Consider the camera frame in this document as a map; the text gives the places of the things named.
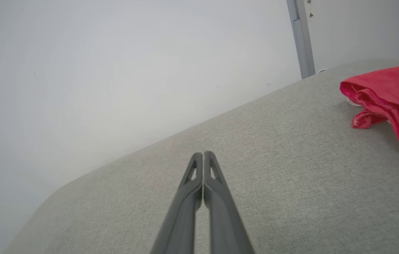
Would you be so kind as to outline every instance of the gray fabric surface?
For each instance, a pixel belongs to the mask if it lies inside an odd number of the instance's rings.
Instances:
[[[388,123],[352,129],[340,81],[319,73],[125,156],[51,195],[6,254],[149,252],[190,156],[216,154],[254,250],[399,253],[399,143]],[[195,253],[209,253],[197,213]]]

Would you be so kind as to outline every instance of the white wall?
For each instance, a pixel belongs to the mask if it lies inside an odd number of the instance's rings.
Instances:
[[[0,0],[0,253],[60,186],[299,79],[285,0]]]
[[[399,0],[305,0],[305,7],[316,72],[368,58],[399,59]]]

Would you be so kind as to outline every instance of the cloth fold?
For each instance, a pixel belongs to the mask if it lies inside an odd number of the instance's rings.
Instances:
[[[389,120],[399,140],[399,66],[346,79],[340,90],[363,107],[352,127],[366,129]]]

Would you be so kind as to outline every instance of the red towel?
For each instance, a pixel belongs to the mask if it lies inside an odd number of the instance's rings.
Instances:
[[[399,140],[399,66],[346,79],[340,90],[364,107],[352,127],[367,129],[389,120]]]

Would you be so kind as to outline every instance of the textured gray surface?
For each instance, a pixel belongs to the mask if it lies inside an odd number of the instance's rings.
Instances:
[[[190,156],[217,155],[254,250],[399,253],[399,143],[389,124],[352,129],[361,110],[339,91],[341,66],[125,156],[51,195],[5,253],[149,252]],[[208,210],[195,253],[209,253]]]

